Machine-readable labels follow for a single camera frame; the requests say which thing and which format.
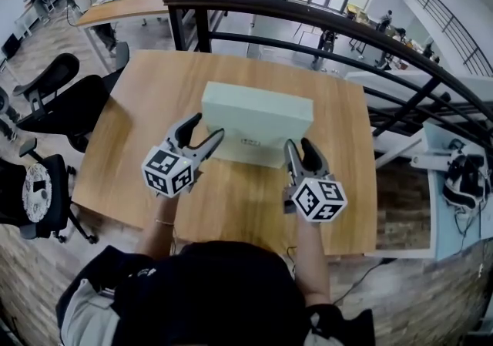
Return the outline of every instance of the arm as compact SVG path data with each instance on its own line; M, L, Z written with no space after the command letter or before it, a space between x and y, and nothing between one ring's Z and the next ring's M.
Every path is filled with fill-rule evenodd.
M178 199L179 196L166 198L159 195L157 197L159 203L156 213L143 231L137 244L136 253L144 254L154 260L169 257L174 228L170 224L175 223Z
M298 241L295 281L307 307L330 303L330 278L319 223L297 214Z

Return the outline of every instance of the light green box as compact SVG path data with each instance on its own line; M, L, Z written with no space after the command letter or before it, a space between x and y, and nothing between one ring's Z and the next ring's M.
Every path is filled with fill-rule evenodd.
M311 99L250 87L208 82L202 96L209 131L225 129L213 157L281 168L284 143L299 142L314 121Z

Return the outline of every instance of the black shirt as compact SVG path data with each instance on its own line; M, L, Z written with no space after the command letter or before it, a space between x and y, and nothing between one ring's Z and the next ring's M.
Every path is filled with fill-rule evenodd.
M97 291L115 291L114 346L302 345L310 331L345 345L374 344L371 311L345 321L333 305L306 309L284 261L249 244L191 244L159 262L107 247L60 298L59 327L83 278Z

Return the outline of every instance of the black office chair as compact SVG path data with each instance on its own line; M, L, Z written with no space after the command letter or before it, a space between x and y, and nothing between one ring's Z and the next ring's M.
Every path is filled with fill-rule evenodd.
M88 235L82 229L70 209L72 201L69 197L69 173L75 175L75 170L72 167L66 169L63 157L59 154L41 158L35 152L36 145L36 139L29 140L22 145L19 155L32 156L48 170L52 183L52 201L48 212L38 223L33 223L28 218L22 203L25 167L0 159L0 223L18 227L24 239L49 238L53 234L60 243L64 243L66 237L59 232L67 227L67 220L70 219L88 242L97 243L97 237Z
M65 135L74 149L84 153L89 143L86 135L94 130L128 61L129 47L126 42L120 42L116 46L116 72L104 78L87 76L57 95L58 90L79 72L79 60L75 56L59 55L31 83L14 88L13 95L23 95L31 104L32 111L16 123L17 127L34 133ZM54 98L43 101L51 94Z

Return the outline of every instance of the wooden desk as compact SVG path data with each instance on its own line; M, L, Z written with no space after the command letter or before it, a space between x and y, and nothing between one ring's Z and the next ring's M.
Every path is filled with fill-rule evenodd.
M125 18L166 18L168 14L168 7L164 5L163 0L118 0L91 7L79 19L77 26L83 29L86 34L89 46L103 70L110 73L111 69L97 48L89 28L107 22L117 22Z
M201 110L208 81L284 92L314 100L307 137L326 155L349 200L322 226L326 254L375 250L377 187L370 121L361 86L281 64L192 52L139 50L116 83L86 150L73 200L81 207L143 228L156 205L140 170L177 120ZM206 136L201 123L193 134ZM211 159L191 194L180 198L179 238L242 240L284 253L296 246L295 216L284 215L285 169Z

